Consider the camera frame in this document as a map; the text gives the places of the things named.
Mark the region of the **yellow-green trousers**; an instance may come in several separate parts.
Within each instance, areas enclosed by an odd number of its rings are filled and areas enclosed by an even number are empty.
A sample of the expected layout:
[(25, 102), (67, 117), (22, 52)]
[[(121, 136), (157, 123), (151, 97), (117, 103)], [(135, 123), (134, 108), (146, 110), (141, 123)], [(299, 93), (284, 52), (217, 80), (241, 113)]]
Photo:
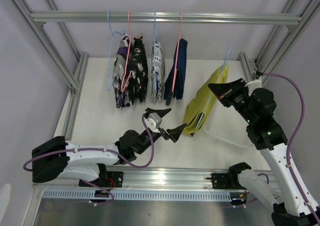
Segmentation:
[(218, 67), (199, 88), (195, 97), (186, 107), (183, 118), (183, 124), (186, 126), (183, 129), (182, 134), (194, 135), (203, 127), (217, 101), (216, 96), (209, 88), (209, 84), (226, 83), (228, 74), (229, 65), (226, 63), (225, 65)]

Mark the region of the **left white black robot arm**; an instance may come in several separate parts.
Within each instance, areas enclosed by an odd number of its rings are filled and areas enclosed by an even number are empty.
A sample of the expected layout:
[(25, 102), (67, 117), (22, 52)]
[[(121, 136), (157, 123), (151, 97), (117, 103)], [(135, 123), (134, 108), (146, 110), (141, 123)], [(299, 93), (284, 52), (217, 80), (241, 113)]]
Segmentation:
[(161, 128), (163, 118), (170, 111), (170, 108), (146, 108), (141, 117), (144, 131), (128, 130), (111, 144), (86, 146), (56, 136), (33, 149), (23, 169), (32, 173), (33, 183), (66, 178), (103, 186), (108, 180), (108, 166), (127, 164), (137, 169), (146, 168), (153, 161), (158, 139), (178, 141), (186, 124), (174, 129)]

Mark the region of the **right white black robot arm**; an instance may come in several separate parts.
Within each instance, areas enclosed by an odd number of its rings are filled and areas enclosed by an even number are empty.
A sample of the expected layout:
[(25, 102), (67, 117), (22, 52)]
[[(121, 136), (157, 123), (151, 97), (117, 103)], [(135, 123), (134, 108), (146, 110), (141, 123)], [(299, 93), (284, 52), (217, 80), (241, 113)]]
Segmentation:
[(262, 180), (245, 162), (228, 170), (228, 184), (244, 187), (270, 212), (274, 225), (316, 225), (320, 205), (309, 193), (289, 152), (288, 139), (274, 119), (276, 102), (272, 91), (250, 90), (242, 79), (230, 83), (210, 83), (208, 88), (225, 107), (234, 107), (246, 121), (250, 141), (269, 165), (279, 191)]

